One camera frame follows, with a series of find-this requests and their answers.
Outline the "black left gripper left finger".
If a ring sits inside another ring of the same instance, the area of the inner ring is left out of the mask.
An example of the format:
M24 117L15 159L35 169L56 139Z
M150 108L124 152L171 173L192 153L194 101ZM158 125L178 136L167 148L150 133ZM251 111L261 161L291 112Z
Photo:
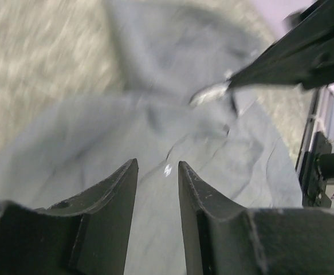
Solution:
M48 209L0 201L0 274L123 274L136 159Z

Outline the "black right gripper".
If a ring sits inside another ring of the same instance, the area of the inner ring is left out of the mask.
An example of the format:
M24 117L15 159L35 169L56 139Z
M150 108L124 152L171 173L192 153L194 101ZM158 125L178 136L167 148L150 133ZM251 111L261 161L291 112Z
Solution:
M316 1L288 20L296 26L233 74L230 89L255 84L313 89L334 83L334 1Z

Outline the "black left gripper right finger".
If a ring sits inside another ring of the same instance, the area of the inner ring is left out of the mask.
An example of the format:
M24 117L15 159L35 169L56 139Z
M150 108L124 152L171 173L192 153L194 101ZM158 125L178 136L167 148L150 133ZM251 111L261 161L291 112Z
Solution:
M188 274L334 274L334 209L245 208L178 167Z

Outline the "grey button-up shirt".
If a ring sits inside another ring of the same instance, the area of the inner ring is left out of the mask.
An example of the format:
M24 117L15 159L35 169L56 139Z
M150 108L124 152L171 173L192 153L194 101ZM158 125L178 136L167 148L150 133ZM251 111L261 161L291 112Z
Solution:
M178 163L245 207L299 207L281 135L250 90L196 108L258 40L184 3L0 1L0 199L49 207L129 159L126 274L185 274Z

